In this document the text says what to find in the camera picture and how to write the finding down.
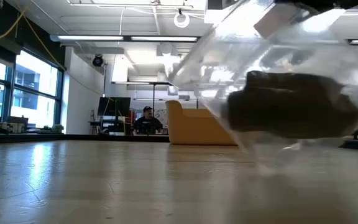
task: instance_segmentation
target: black camera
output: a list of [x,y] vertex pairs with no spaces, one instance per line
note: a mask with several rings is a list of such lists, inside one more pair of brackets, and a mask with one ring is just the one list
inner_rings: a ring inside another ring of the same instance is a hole
[[95,55],[92,61],[93,66],[102,67],[103,65],[103,55]]

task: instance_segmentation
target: pipe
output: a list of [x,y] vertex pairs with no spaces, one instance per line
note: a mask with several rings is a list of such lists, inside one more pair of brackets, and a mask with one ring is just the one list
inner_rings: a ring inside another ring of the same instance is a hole
[[155,27],[157,28],[157,34],[161,35],[161,30],[160,30],[160,24],[158,23],[158,19],[157,19],[157,10],[155,9],[155,6],[153,7],[153,15],[154,15],[154,21],[155,21]]
[[91,3],[72,3],[71,6],[94,6],[94,7],[111,7],[111,8],[137,8],[137,9],[150,9],[156,7],[157,9],[194,9],[194,6],[183,5],[151,5],[151,4],[91,4]]

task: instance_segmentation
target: wall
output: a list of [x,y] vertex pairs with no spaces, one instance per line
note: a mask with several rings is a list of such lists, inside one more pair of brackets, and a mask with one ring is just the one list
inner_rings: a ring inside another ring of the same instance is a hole
[[91,134],[91,111],[97,113],[104,77],[77,56],[72,47],[66,49],[65,66],[61,120],[65,133]]

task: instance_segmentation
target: brown object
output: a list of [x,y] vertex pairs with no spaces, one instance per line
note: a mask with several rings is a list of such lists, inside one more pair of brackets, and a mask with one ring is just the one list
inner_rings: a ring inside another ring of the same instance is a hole
[[332,78],[249,72],[231,93],[223,116],[235,131],[267,131],[284,138],[341,137],[358,124],[358,108]]
[[232,137],[207,109],[183,109],[178,101],[166,103],[172,144],[234,146]]

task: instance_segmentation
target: computer monitor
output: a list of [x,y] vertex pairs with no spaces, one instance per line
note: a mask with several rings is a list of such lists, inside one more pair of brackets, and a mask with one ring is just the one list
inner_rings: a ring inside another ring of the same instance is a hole
[[128,116],[130,97],[101,97],[98,116]]

